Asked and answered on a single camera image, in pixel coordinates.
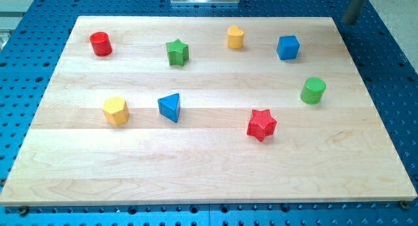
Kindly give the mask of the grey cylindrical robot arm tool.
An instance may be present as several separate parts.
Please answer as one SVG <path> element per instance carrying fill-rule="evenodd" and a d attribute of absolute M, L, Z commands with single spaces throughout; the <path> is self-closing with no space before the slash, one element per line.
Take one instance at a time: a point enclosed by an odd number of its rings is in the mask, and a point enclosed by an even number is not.
<path fill-rule="evenodd" d="M 355 25 L 361 16 L 367 0 L 350 0 L 341 21 L 346 25 Z"/>

